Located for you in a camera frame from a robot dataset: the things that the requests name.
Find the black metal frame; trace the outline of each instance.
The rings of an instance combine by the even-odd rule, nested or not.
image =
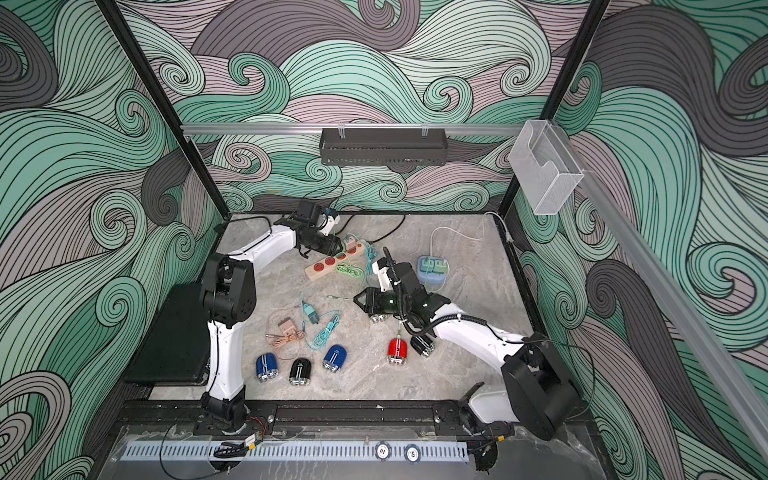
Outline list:
[[[184,156],[190,162],[190,165],[203,183],[206,192],[208,192],[208,195],[219,210],[222,218],[229,220],[231,214],[227,202],[224,201],[224,197],[221,195],[214,179],[208,172],[205,162],[203,162],[203,158],[200,156],[200,152],[194,142],[184,137],[184,133],[181,131],[181,119],[174,110],[174,106],[168,100],[157,77],[155,77],[147,57],[141,50],[141,46],[136,40],[136,37],[134,37],[130,27],[128,27],[128,23],[125,21],[122,12],[120,12],[118,4],[114,0],[95,1],[112,29],[114,36],[120,42],[128,60],[130,60],[131,64],[134,66],[138,77],[144,82],[144,86],[147,88],[150,97],[152,97],[152,101],[160,112],[161,117],[170,128],[179,147],[184,152]]]
[[[260,418],[266,426],[266,434],[278,439],[312,438],[324,429],[334,427],[366,427],[371,429],[402,428],[411,429],[415,435],[453,436],[460,442],[467,442],[469,447],[485,442],[482,437],[469,435],[458,417],[458,402],[454,400],[379,400],[379,401],[261,401],[246,400],[252,415]],[[108,442],[113,445],[123,428],[129,425],[152,425],[170,428],[173,425],[194,427],[201,423],[204,416],[200,402],[196,400],[148,401],[131,400],[123,405],[109,435]],[[606,478],[615,480],[616,474],[610,460],[610,454],[602,442],[597,426],[588,413],[566,422],[568,425],[586,427],[594,453],[601,463]],[[514,435],[514,425],[496,425],[492,428],[494,436]],[[211,435],[215,439],[244,439],[241,435]],[[104,459],[91,470],[95,478],[101,470]]]
[[[149,94],[157,106],[161,116],[168,124],[174,138],[180,145],[185,156],[189,160],[195,173],[200,178],[203,186],[213,200],[216,208],[219,210],[224,229],[231,218],[232,212],[227,207],[221,192],[217,188],[213,178],[208,171],[203,158],[200,155],[193,141],[185,138],[180,126],[181,121],[173,105],[168,100],[159,81],[157,80],[151,66],[141,50],[136,38],[127,25],[123,15],[115,0],[95,0],[102,14],[106,18],[112,31],[121,43],[126,55],[134,66],[138,77],[144,82]],[[597,30],[599,21],[605,12],[609,0],[593,0],[589,6],[587,14],[581,23],[573,47],[568,52],[566,62],[555,82],[552,92],[542,109],[541,119],[551,120],[558,105],[562,101],[567,88],[569,88],[574,76],[577,73],[581,60],[584,57],[589,43]],[[503,217],[514,201],[515,195],[519,192],[520,183],[516,177],[510,181],[508,189],[499,205],[497,212]],[[483,214],[483,211],[403,211],[403,210],[357,210],[344,211],[343,214],[372,214],[372,215],[394,215],[394,214],[419,214],[419,215],[456,215],[456,214]],[[239,214],[291,214],[292,211],[253,211],[237,212]],[[536,306],[528,282],[525,279],[520,260],[513,246],[509,245],[505,239],[505,230],[502,222],[494,219],[500,239],[504,245],[507,258],[515,276],[515,282],[520,289],[521,298],[525,305],[526,312],[531,325],[536,332],[546,334],[544,322]],[[211,251],[215,251],[223,231],[214,241]],[[371,426],[386,427],[398,426],[416,429],[417,432],[429,431],[438,435],[456,435],[460,439],[472,440],[468,435],[463,435],[463,429],[458,421],[458,415],[452,416],[451,411],[458,408],[456,401],[291,401],[291,402],[261,402],[247,400],[246,404],[253,412],[274,412],[276,420],[267,423],[267,432],[274,434],[276,429],[279,432],[285,430],[285,435],[290,432],[301,432],[307,428],[329,427],[329,426]],[[155,402],[148,400],[135,400],[126,402],[120,411],[117,421],[110,431],[108,441],[113,443],[119,436],[120,430],[126,425],[162,425],[172,426],[174,424],[197,424],[203,411],[198,400],[190,401],[165,401]],[[435,415],[443,418],[450,417],[448,421],[435,422]],[[587,427],[590,437],[592,437],[594,448],[598,454],[601,466],[609,480],[616,478],[615,470],[611,462],[611,457],[603,444],[597,426],[589,411],[579,415],[576,419],[567,421],[567,424],[583,424]],[[91,470],[89,478],[95,478],[101,470],[101,463],[104,458],[96,459],[96,465]]]
[[[518,258],[518,254],[515,252],[515,248],[507,243],[502,221],[499,220],[495,215],[493,216],[493,220],[495,221],[498,235],[501,238],[502,244],[504,245],[504,251],[507,253],[509,267],[512,269],[512,275],[515,277],[515,283],[517,284],[518,290],[520,291],[520,298],[523,300],[523,305],[525,306],[525,312],[528,314],[528,319],[531,320],[531,326],[533,327],[534,332],[547,335],[547,327],[545,326],[544,320],[539,314],[538,307],[536,306],[536,299],[533,297],[533,292],[528,286],[528,281],[525,279],[525,274],[523,273],[523,267],[520,263],[520,259]]]

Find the plug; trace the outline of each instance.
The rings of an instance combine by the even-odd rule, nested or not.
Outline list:
[[[304,314],[306,315],[306,318],[310,319],[310,323],[312,323],[313,325],[316,325],[317,323],[320,322],[320,317],[317,315],[317,312],[307,302],[304,302],[304,304],[302,305],[302,309],[304,310]]]
[[[293,324],[293,320],[290,318],[284,319],[282,322],[277,324],[278,328],[280,328],[280,331],[283,332],[283,335],[287,338],[292,335],[296,335],[296,325]]]

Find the black cable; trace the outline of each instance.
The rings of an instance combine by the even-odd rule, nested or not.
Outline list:
[[[482,450],[482,449],[484,449],[484,448],[485,448],[485,447],[487,447],[488,445],[491,445],[491,444],[492,444],[493,442],[495,442],[495,441],[496,441],[496,439],[488,440],[486,443],[484,443],[484,444],[480,445],[479,447],[475,447],[475,448],[473,448],[473,449],[467,449],[467,453],[468,453],[468,454],[469,454],[469,453],[475,453],[475,452],[477,452],[477,451],[479,451],[479,450]]]
[[[216,470],[216,471],[215,471],[215,472],[213,472],[213,473],[209,473],[209,474],[207,474],[207,475],[202,475],[202,476],[200,476],[200,477],[192,477],[192,478],[181,478],[181,477],[177,477],[177,476],[175,476],[175,475],[172,475],[172,474],[171,474],[171,473],[170,473],[170,472],[169,472],[169,471],[168,471],[168,470],[165,468],[165,464],[163,463],[163,447],[165,446],[165,440],[168,438],[168,432],[170,432],[170,429],[172,429],[174,426],[176,426],[176,424],[175,424],[175,423],[174,423],[173,425],[170,425],[170,426],[168,427],[168,429],[165,431],[165,435],[163,435],[163,440],[162,440],[162,442],[160,442],[160,451],[157,453],[157,458],[160,460],[160,468],[162,468],[162,469],[163,469],[163,473],[165,473],[165,475],[168,475],[168,476],[169,476],[169,477],[171,477],[173,480],[203,480],[203,478],[211,478],[211,477],[215,477],[216,475],[219,475],[220,473],[224,473],[224,472],[228,472],[228,471],[229,471],[229,469],[227,469],[227,470]]]
[[[349,222],[351,222],[351,221],[352,221],[352,219],[353,219],[353,218],[355,218],[356,216],[357,216],[357,214],[352,214],[352,215],[350,215],[350,216],[349,216],[349,219],[347,219],[347,221],[346,221],[346,223],[344,224],[344,226],[343,226],[343,227],[341,227],[341,228],[339,228],[339,229],[336,231],[336,233],[335,233],[335,234],[338,234],[338,233],[342,233],[342,232],[344,231],[344,229],[346,228],[346,226],[347,226],[347,225],[349,225]]]
[[[429,325],[425,326],[421,330],[414,330],[414,329],[412,329],[411,326],[408,323],[405,323],[404,325],[406,327],[406,331],[408,333],[410,333],[411,335],[413,335],[413,336],[424,336],[427,333],[430,333],[431,331],[433,331],[434,328],[437,325],[440,325],[441,323],[447,322],[449,320],[457,320],[457,319],[459,319],[459,317],[456,314],[441,316],[440,318],[438,318],[434,322],[431,322]],[[589,405],[592,403],[592,399],[594,398],[595,383],[597,383],[597,380],[598,380],[598,372],[597,372],[597,370],[594,367],[594,359],[592,358],[592,354],[590,353],[589,350],[585,349],[583,346],[573,345],[573,344],[570,344],[570,343],[563,343],[563,342],[560,342],[560,341],[557,341],[557,340],[553,340],[551,338],[543,338],[543,339],[538,339],[538,340],[518,340],[518,341],[507,340],[507,339],[501,338],[496,333],[496,331],[493,330],[490,325],[488,325],[488,322],[486,322],[482,318],[478,318],[476,316],[462,314],[460,320],[461,321],[468,321],[468,322],[472,322],[472,323],[477,323],[478,325],[483,325],[484,327],[486,327],[489,330],[491,330],[491,333],[493,334],[493,336],[495,336],[497,339],[499,339],[499,340],[501,340],[502,342],[505,342],[505,343],[512,343],[512,344],[520,345],[520,344],[526,344],[526,343],[552,342],[552,343],[556,343],[558,345],[566,346],[566,347],[571,348],[571,349],[579,349],[579,350],[583,351],[584,353],[586,353],[587,357],[589,358],[589,364],[590,364],[590,367],[591,367],[591,370],[592,370],[592,388],[591,388],[591,391],[590,391],[589,400],[587,400],[586,406],[579,413],[577,413],[576,415],[571,415],[571,416],[567,417],[566,420],[578,417],[582,413],[584,413],[587,410],[589,410]]]
[[[264,215],[256,215],[254,217],[235,218],[234,220],[230,220],[228,223],[241,222],[243,220],[253,220],[254,218],[263,218],[264,220],[266,220],[266,224],[270,226],[270,230],[272,229],[272,222],[270,222],[270,219],[265,217]]]
[[[392,260],[392,255],[389,254],[389,248],[387,248],[387,247],[384,247],[384,256],[386,257],[386,261],[389,264],[389,271],[392,272],[392,278],[395,279],[394,287],[395,287],[395,294],[397,295],[397,311],[400,314],[400,317],[398,318],[398,320],[402,321],[403,319],[405,319],[405,315],[403,315],[403,312],[402,312],[402,301],[403,301],[403,298],[402,298],[402,285],[400,284],[400,278],[397,276],[397,272],[395,271],[395,261]]]
[[[406,221],[406,216],[405,216],[405,215],[403,215],[403,216],[402,216],[402,220],[400,220],[400,223],[398,223],[398,224],[397,224],[397,227],[395,227],[395,228],[391,229],[391,230],[389,231],[389,233],[388,233],[388,234],[386,234],[384,237],[381,237],[381,238],[377,238],[377,239],[376,239],[376,240],[374,240],[373,242],[368,242],[368,243],[371,243],[371,244],[373,244],[373,243],[379,242],[379,241],[381,241],[381,240],[384,240],[385,238],[387,238],[387,237],[389,237],[390,235],[392,235],[393,233],[395,233],[395,232],[397,231],[397,229],[399,229],[399,228],[400,228],[400,226],[402,225],[402,223],[403,223],[403,222],[405,222],[405,221]]]

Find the aluminum rail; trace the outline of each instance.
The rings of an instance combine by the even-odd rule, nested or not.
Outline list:
[[[181,124],[184,135],[320,135],[324,128],[430,128],[445,129],[446,135],[516,137],[522,124],[284,124],[284,123],[189,123]]]

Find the green cable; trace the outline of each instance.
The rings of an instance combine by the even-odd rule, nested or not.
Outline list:
[[[366,273],[362,270],[362,268],[348,265],[346,263],[339,263],[339,265],[336,267],[336,270],[338,270],[339,273],[343,273],[344,275],[351,276],[352,278],[356,278],[358,280],[363,280],[366,278]]]

